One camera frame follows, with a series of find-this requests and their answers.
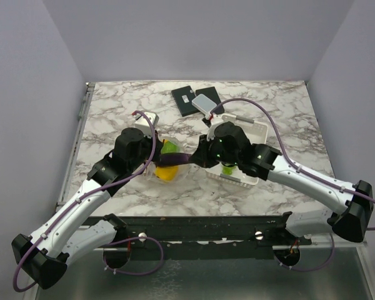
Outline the yellow toy lemon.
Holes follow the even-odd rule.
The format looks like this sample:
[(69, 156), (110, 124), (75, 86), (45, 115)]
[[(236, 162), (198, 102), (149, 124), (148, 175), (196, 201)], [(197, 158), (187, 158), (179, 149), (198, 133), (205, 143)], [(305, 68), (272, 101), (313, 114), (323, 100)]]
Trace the yellow toy lemon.
[(164, 182), (172, 182), (175, 181), (179, 172), (178, 166), (169, 166), (169, 167), (156, 167), (155, 168), (155, 176), (164, 181)]

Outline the clear polka dot zip bag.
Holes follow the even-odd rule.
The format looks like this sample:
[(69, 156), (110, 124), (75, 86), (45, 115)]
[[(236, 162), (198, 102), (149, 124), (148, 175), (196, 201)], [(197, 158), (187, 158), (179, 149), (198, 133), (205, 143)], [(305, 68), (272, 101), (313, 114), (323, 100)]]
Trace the clear polka dot zip bag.
[(159, 136), (159, 144), (153, 162), (144, 171), (148, 181), (176, 184), (189, 173), (188, 155), (184, 145), (175, 137)]

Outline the purple toy eggplant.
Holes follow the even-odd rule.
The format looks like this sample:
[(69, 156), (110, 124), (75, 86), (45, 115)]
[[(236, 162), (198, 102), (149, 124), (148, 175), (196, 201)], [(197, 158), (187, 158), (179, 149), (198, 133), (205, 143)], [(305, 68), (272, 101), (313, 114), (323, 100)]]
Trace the purple toy eggplant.
[(155, 164), (159, 167), (180, 166), (190, 164), (190, 157), (190, 154), (181, 152), (160, 154)]

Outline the green toy citrus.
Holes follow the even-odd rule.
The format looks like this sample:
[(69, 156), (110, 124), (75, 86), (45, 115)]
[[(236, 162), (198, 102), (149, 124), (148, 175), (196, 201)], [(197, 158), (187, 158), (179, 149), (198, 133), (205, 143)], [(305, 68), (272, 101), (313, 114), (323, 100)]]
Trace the green toy citrus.
[(172, 141), (164, 140), (161, 148), (161, 154), (178, 153), (180, 147)]

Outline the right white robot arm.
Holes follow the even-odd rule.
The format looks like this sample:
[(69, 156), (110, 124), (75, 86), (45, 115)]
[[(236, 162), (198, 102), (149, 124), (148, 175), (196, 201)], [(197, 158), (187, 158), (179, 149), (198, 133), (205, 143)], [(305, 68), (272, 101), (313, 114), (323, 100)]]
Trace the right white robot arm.
[(292, 188), (324, 205), (324, 209), (291, 213), (286, 223), (274, 230), (276, 240), (289, 244), (307, 234), (334, 233), (349, 242), (364, 240), (374, 209), (372, 186), (340, 181), (286, 159), (266, 144), (251, 143), (243, 129), (231, 122), (211, 126), (190, 162), (202, 168), (221, 163), (235, 166), (245, 175)]

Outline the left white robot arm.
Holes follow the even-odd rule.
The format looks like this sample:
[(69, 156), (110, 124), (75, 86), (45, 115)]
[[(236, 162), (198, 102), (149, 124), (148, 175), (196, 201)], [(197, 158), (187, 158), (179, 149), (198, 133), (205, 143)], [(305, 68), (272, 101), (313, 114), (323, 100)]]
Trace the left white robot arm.
[(127, 224), (117, 216), (104, 216), (98, 223), (78, 232), (84, 221), (111, 199), (131, 179), (142, 174), (159, 155), (161, 142), (156, 130), (146, 132), (135, 127), (123, 129), (114, 149), (96, 162), (71, 199), (41, 227), (31, 234), (18, 234), (11, 243), (17, 266), (13, 289), (24, 271), (40, 288), (54, 286), (75, 260), (99, 246), (120, 246), (134, 240)]

